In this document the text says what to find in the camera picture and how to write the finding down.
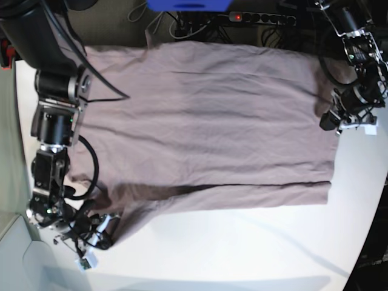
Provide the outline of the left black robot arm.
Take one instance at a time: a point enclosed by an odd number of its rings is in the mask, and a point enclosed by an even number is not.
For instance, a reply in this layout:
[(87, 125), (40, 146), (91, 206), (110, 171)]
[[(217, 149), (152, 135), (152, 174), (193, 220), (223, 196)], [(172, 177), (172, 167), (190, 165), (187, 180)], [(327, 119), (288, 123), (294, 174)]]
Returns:
[(350, 83), (337, 80), (322, 55), (319, 63), (334, 84), (332, 103), (320, 120), (324, 131), (376, 126), (378, 118), (372, 112), (384, 108), (387, 102), (387, 58), (375, 38), (375, 25), (364, 1), (316, 1), (330, 22), (321, 42), (335, 33), (343, 43), (348, 64), (355, 69), (356, 79)]

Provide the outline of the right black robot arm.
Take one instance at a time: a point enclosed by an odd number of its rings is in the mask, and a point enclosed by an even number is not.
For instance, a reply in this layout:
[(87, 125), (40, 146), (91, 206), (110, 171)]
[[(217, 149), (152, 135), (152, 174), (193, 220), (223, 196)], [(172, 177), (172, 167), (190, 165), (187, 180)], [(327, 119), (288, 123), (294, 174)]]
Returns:
[[(99, 72), (89, 63), (85, 48), (72, 29), (68, 12), (83, 11), (93, 1), (2, 1), (2, 52), (11, 53), (36, 70), (38, 105), (31, 135), (39, 143), (32, 162), (34, 184), (27, 215), (41, 228), (53, 227), (75, 244), (107, 250), (112, 242), (107, 218), (89, 216), (98, 182), (95, 151), (79, 134), (90, 104), (93, 78)], [(68, 150), (80, 142), (92, 156), (93, 176), (83, 195), (64, 184), (70, 168)]]

